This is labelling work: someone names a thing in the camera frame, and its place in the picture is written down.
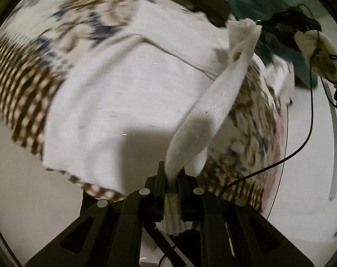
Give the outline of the white gloved right hand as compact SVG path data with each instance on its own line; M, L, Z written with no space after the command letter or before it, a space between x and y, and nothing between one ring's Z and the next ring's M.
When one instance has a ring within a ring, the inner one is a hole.
M298 31L294 35L295 42L311 70L328 81L337 83L337 60L330 55L337 55L330 38L317 30Z

